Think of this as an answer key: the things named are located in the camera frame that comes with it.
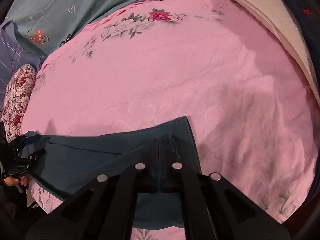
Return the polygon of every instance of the human hand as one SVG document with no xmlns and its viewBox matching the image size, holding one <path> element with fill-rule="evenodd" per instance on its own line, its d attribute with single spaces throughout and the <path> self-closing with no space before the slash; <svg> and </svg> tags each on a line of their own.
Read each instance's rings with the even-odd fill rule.
<svg viewBox="0 0 320 240">
<path fill-rule="evenodd" d="M 8 186 L 13 187 L 13 186 L 15 186 L 15 185 L 17 185 L 19 183 L 19 180 L 18 179 L 13 179 L 12 177 L 7 177 L 7 178 L 4 179 L 4 182 Z M 21 183 L 21 185 L 26 186 L 28 184 L 27 176 L 21 177 L 20 178 L 20 183 Z"/>
</svg>

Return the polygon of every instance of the white heart outline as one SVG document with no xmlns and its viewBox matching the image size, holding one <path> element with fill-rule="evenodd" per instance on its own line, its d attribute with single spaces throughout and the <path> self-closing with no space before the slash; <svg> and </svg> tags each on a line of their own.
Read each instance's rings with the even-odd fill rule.
<svg viewBox="0 0 320 240">
<path fill-rule="evenodd" d="M 73 5 L 73 6 L 71 6 L 71 7 L 69 7 L 68 8 L 68 11 L 70 12 L 70 13 L 75 13 L 75 9 L 76 9 L 76 7 L 75 7 L 75 5 Z"/>
</svg>

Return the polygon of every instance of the floral pillow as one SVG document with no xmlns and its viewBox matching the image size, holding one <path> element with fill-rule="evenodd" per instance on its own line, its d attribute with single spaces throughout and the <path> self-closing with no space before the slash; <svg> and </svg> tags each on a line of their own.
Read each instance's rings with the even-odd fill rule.
<svg viewBox="0 0 320 240">
<path fill-rule="evenodd" d="M 25 64 L 12 76 L 7 85 L 1 121 L 4 121 L 8 142 L 20 134 L 22 118 L 35 81 L 36 70 L 30 64 Z"/>
</svg>

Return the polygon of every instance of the pink bedsheet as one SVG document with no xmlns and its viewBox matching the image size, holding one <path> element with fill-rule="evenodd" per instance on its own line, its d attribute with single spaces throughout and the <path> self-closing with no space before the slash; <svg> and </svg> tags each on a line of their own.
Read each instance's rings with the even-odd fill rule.
<svg viewBox="0 0 320 240">
<path fill-rule="evenodd" d="M 87 25 L 44 62 L 21 133 L 94 136 L 184 115 L 204 174 L 221 173 L 279 222 L 303 203 L 318 106 L 297 63 L 231 0 L 147 0 Z M 61 203 L 30 188 L 47 212 Z"/>
</svg>

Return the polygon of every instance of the dark teal cloth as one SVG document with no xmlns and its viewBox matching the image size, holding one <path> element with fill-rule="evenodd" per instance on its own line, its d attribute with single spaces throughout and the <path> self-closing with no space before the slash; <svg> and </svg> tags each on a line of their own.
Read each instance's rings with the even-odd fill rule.
<svg viewBox="0 0 320 240">
<path fill-rule="evenodd" d="M 36 135 L 30 131 L 26 136 Z M 152 149 L 154 138 L 165 138 L 166 148 L 178 160 L 200 173 L 200 164 L 192 131 L 186 117 L 139 131 L 98 137 L 42 135 L 24 148 L 23 158 L 44 148 L 46 154 L 33 167 L 32 177 L 61 200 L 75 193 L 99 174 L 114 176 L 140 162 L 143 152 Z M 139 194 L 134 227 L 161 229 L 183 227 L 178 194 Z"/>
</svg>

